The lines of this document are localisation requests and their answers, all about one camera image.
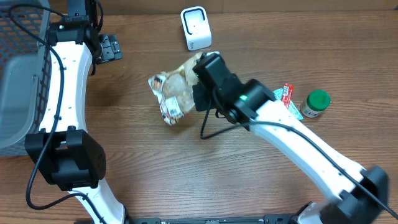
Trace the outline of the beige brown snack bag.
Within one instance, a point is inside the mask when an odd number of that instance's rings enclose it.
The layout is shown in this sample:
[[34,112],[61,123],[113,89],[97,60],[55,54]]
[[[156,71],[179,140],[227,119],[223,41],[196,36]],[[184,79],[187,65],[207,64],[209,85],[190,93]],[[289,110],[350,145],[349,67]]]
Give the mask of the beige brown snack bag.
[[196,53],[177,69],[160,72],[148,79],[148,84],[157,97],[160,112],[167,124],[175,125],[186,113],[194,109],[192,86],[197,84],[199,79],[193,71],[193,67],[202,55],[210,54],[219,54],[219,52]]

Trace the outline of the teal wet wipes pack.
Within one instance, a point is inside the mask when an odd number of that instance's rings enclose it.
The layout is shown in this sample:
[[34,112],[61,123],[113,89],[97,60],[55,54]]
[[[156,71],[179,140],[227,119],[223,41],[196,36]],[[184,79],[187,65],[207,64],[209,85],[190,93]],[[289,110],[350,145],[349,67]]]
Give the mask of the teal wet wipes pack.
[[[275,97],[278,100],[280,100],[280,101],[282,100],[282,94],[283,94],[283,89],[282,88],[274,90],[273,93],[275,94]],[[293,101],[290,101],[289,112],[292,113],[296,119],[298,119],[300,121],[303,120],[302,114],[297,109],[297,107],[295,106]]]

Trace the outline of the red snack stick packet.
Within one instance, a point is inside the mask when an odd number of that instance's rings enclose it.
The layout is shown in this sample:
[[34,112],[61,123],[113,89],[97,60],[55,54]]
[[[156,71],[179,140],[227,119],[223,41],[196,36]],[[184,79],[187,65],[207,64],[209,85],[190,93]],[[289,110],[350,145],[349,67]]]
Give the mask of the red snack stick packet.
[[295,86],[289,83],[285,83],[282,91],[281,101],[283,102],[286,108],[289,108],[290,102],[292,99],[293,92],[295,90]]

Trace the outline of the green lid Knorr jar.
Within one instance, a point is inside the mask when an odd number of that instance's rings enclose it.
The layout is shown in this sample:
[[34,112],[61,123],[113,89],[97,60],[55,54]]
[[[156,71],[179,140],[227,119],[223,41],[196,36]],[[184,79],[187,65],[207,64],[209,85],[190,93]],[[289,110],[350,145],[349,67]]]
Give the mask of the green lid Knorr jar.
[[302,114],[309,118],[321,115],[330,105],[331,98],[324,90],[314,90],[300,105]]

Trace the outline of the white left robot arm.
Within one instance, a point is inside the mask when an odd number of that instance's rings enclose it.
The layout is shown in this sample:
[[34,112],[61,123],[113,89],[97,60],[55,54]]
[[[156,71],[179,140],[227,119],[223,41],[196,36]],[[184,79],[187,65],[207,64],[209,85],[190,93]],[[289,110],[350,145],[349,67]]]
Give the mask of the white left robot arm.
[[76,197],[91,223],[130,223],[125,206],[105,177],[104,149],[87,132],[86,83],[90,68],[103,53],[96,19],[65,16],[48,29],[51,76],[49,97],[37,134],[25,137],[34,172]]

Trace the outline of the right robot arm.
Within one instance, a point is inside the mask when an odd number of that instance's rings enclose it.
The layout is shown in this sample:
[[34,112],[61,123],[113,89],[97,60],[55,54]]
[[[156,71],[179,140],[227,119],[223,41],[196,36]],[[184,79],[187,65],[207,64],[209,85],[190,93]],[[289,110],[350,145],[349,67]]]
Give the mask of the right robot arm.
[[232,123],[274,145],[325,196],[292,215],[290,223],[372,223],[388,206],[389,178],[378,166],[366,170],[340,154],[293,117],[257,80],[200,81],[193,86],[198,111],[218,110]]

